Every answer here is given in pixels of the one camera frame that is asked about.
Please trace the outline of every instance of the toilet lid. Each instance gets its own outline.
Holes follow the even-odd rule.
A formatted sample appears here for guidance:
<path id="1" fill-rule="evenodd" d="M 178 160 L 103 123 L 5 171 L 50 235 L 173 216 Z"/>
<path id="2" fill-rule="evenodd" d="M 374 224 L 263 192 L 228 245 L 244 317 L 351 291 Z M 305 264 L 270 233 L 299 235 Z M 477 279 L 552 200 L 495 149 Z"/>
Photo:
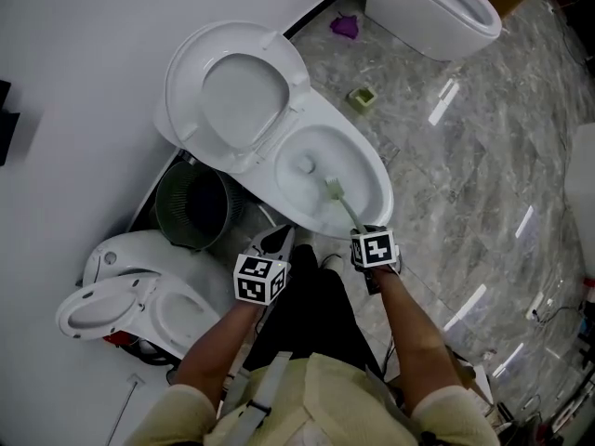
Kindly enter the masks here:
<path id="1" fill-rule="evenodd" d="M 212 23 L 178 49 L 165 79 L 165 106 L 194 157 L 242 173 L 310 91 L 306 66 L 280 33 L 256 23 Z"/>
<path id="2" fill-rule="evenodd" d="M 62 302 L 56 324 L 63 334 L 84 340 L 125 330 L 144 310 L 159 278 L 157 273 L 144 272 L 90 284 Z"/>

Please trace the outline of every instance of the red object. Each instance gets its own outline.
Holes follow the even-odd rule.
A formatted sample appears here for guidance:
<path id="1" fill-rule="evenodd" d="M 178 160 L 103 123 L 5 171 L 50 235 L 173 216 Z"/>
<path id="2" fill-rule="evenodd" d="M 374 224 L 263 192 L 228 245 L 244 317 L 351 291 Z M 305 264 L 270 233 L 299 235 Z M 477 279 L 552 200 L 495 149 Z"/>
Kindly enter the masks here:
<path id="1" fill-rule="evenodd" d="M 106 335 L 103 337 L 103 340 L 109 342 L 110 344 L 114 344 L 115 346 L 130 346 L 134 344 L 137 339 L 138 337 L 135 335 L 124 331 L 115 332 L 111 335 Z"/>

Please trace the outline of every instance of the toilet tank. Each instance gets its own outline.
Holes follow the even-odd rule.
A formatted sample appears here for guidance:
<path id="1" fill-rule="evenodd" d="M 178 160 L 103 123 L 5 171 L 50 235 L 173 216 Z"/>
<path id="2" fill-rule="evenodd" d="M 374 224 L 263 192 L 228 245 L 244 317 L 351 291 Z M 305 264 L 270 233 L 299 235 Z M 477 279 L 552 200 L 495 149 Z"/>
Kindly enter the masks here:
<path id="1" fill-rule="evenodd" d="M 583 248 L 586 274 L 595 278 L 595 124 L 581 125 L 564 180 L 566 198 L 573 210 Z"/>

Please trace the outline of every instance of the white toilet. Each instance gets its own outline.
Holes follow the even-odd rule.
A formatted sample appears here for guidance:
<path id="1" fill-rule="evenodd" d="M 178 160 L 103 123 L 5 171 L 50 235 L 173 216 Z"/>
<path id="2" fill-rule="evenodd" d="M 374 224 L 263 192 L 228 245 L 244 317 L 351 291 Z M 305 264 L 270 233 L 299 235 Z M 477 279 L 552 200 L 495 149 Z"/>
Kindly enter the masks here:
<path id="1" fill-rule="evenodd" d="M 500 35 L 487 0 L 367 0 L 365 14 L 429 58 L 465 58 Z"/>
<path id="2" fill-rule="evenodd" d="M 100 244 L 83 286 L 58 308 L 63 334 L 91 340 L 126 331 L 179 359 L 234 302 L 231 274 L 209 253 L 173 246 L 157 230 Z"/>
<path id="3" fill-rule="evenodd" d="M 363 223 L 392 213 L 386 168 L 362 134 L 310 86 L 282 34 L 243 21 L 212 23 L 172 58 L 154 116 L 170 142 L 227 172 L 300 226 L 348 239 L 353 224 L 326 193 L 338 177 Z"/>

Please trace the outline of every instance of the white wall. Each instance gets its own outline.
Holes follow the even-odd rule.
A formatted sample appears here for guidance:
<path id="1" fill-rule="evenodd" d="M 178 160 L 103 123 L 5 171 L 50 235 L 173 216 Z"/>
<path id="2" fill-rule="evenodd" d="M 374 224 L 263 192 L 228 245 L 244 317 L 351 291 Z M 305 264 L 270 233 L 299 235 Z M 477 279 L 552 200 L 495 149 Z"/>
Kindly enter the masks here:
<path id="1" fill-rule="evenodd" d="M 163 371 L 61 337 L 56 307 L 172 151 L 151 116 L 177 45 L 213 20 L 285 30 L 320 1 L 0 0 L 0 79 L 21 112 L 0 167 L 0 442 L 102 444 L 134 372 L 150 384 L 117 437 L 149 408 Z"/>

